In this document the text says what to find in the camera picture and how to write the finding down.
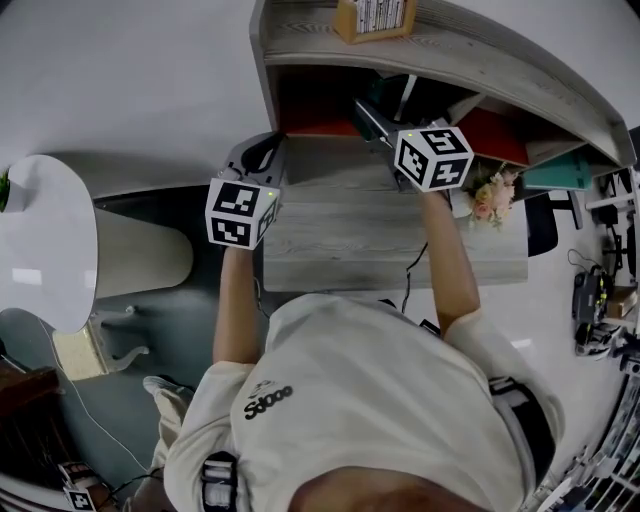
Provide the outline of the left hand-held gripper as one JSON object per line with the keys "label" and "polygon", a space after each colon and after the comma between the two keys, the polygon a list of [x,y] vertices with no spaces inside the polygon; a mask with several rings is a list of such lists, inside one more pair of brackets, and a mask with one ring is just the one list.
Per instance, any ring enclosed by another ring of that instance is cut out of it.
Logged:
{"label": "left hand-held gripper", "polygon": [[268,132],[232,148],[226,166],[210,181],[205,224],[212,244],[254,250],[275,222],[280,190],[242,175],[269,171],[268,184],[279,184],[285,170],[288,137]]}

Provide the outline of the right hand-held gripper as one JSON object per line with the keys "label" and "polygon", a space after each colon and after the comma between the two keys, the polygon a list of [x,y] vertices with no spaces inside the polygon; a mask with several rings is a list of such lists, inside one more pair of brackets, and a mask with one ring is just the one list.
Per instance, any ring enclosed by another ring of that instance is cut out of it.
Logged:
{"label": "right hand-held gripper", "polygon": [[390,170],[401,193],[460,188],[474,152],[462,131],[440,117],[426,126],[400,125],[367,101],[354,100],[355,113],[375,139],[391,147]]}

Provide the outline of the person's left forearm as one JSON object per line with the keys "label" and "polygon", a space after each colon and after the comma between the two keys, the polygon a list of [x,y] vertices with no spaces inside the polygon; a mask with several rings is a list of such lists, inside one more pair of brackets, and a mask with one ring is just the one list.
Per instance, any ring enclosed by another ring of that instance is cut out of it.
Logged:
{"label": "person's left forearm", "polygon": [[224,252],[213,341],[213,363],[255,364],[260,356],[253,253]]}

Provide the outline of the person's right forearm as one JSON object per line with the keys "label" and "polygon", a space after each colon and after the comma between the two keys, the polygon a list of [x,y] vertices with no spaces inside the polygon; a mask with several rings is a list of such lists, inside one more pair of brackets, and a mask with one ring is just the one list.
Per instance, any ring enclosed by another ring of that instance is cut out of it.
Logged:
{"label": "person's right forearm", "polygon": [[420,203],[436,315],[445,338],[457,320],[480,309],[479,290],[448,200],[429,192],[421,194]]}

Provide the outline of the grey wooden desk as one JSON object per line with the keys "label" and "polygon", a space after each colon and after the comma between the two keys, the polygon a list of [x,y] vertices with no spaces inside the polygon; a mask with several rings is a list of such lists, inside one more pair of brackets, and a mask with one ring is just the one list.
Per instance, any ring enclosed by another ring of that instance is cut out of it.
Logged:
{"label": "grey wooden desk", "polygon": [[347,44],[338,0],[257,0],[250,31],[273,124],[288,137],[282,207],[264,246],[271,291],[426,287],[415,191],[355,113],[378,77],[415,75],[424,123],[461,129],[474,159],[527,171],[572,151],[592,176],[632,165],[622,116],[540,46],[448,0],[418,0],[410,35]]}

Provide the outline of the wooden box with striped cards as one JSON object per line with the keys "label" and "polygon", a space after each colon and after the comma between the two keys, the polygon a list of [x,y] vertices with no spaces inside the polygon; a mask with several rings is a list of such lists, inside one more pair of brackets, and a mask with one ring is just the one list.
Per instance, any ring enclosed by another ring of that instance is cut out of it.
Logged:
{"label": "wooden box with striped cards", "polygon": [[338,0],[332,27],[347,44],[410,35],[417,0]]}

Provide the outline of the pink flower bouquet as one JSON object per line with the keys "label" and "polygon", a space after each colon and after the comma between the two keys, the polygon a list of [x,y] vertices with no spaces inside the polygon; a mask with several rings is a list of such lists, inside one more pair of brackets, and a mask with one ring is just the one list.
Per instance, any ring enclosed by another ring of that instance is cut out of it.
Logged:
{"label": "pink flower bouquet", "polygon": [[470,208],[470,225],[501,230],[514,202],[520,172],[507,162],[475,159],[470,173],[471,184],[463,188]]}

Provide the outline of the teal book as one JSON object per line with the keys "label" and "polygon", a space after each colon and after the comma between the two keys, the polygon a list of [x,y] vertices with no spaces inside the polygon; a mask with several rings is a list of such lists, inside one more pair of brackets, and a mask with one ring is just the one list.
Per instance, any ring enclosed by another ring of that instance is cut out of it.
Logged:
{"label": "teal book", "polygon": [[589,163],[581,151],[572,151],[541,163],[521,178],[525,190],[586,191],[592,186]]}

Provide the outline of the black office chair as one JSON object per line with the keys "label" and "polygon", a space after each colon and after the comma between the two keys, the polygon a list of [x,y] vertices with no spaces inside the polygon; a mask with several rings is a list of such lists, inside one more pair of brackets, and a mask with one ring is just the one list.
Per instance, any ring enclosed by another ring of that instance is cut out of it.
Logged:
{"label": "black office chair", "polygon": [[578,197],[574,191],[567,192],[566,199],[551,199],[549,193],[532,196],[524,200],[527,221],[528,257],[536,257],[555,249],[559,233],[555,211],[572,214],[576,230],[583,228],[583,219]]}

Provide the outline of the white round table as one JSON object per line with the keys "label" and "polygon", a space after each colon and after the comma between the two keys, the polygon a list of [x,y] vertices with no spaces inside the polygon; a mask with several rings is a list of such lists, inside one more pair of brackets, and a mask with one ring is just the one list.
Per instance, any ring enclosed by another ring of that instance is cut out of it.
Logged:
{"label": "white round table", "polygon": [[10,168],[38,178],[32,205],[0,213],[0,312],[21,309],[63,333],[81,330],[99,298],[181,284],[193,265],[176,229],[95,207],[82,179],[46,155]]}

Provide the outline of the small plant in white pot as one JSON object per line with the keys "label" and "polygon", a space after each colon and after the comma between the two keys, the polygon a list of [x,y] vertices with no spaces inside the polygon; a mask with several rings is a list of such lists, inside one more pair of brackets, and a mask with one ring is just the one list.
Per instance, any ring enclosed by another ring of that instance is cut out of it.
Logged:
{"label": "small plant in white pot", "polygon": [[0,213],[20,213],[28,209],[37,194],[38,178],[31,171],[7,168],[0,174]]}

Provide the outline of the white ornate stool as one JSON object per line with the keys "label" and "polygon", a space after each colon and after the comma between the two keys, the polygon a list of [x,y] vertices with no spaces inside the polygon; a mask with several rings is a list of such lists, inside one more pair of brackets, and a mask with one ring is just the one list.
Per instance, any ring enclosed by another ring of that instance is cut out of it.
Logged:
{"label": "white ornate stool", "polygon": [[150,349],[147,346],[137,346],[123,357],[114,357],[103,336],[105,323],[128,320],[136,313],[137,307],[133,305],[129,305],[124,311],[98,310],[93,312],[84,327],[75,333],[54,330],[54,355],[66,378],[71,382],[77,382],[119,373],[129,368],[137,357],[148,355]]}

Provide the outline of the black device on floor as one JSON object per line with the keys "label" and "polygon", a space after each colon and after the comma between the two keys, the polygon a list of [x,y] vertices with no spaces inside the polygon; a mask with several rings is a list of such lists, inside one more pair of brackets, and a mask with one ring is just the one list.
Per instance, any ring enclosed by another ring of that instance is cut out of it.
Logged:
{"label": "black device on floor", "polygon": [[571,302],[575,355],[640,364],[640,287],[617,285],[595,264],[575,275]]}

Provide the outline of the person's white shirt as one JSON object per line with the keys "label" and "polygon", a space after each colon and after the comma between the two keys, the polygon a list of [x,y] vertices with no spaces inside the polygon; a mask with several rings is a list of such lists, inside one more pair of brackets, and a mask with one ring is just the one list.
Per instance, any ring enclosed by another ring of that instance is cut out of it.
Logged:
{"label": "person's white shirt", "polygon": [[205,372],[164,486],[177,512],[206,512],[204,466],[225,452],[238,512],[287,512],[305,483],[345,467],[518,512],[563,433],[559,401],[482,311],[440,338],[386,304],[308,294],[273,313],[258,362]]}

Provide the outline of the person's beige trouser leg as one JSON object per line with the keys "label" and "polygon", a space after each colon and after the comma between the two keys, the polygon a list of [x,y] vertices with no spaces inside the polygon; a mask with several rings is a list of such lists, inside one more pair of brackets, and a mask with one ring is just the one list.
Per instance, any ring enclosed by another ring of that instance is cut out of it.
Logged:
{"label": "person's beige trouser leg", "polygon": [[194,391],[161,376],[146,376],[144,389],[151,395],[159,413],[159,439],[154,449],[150,470],[162,468],[176,441]]}

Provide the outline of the dark wooden cabinet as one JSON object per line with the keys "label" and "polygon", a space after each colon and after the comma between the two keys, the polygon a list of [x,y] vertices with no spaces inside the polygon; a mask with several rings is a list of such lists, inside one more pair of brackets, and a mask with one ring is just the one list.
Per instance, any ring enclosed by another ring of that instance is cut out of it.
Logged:
{"label": "dark wooden cabinet", "polygon": [[60,437],[54,369],[21,371],[0,360],[0,472],[45,488],[57,488]]}

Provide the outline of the idle hand-held gripper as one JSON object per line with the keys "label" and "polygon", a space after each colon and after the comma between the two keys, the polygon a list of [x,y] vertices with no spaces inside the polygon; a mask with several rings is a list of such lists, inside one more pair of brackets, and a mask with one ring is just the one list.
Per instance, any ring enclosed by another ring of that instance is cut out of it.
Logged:
{"label": "idle hand-held gripper", "polygon": [[110,490],[97,473],[84,462],[58,465],[64,493],[74,512],[99,512],[110,501]]}

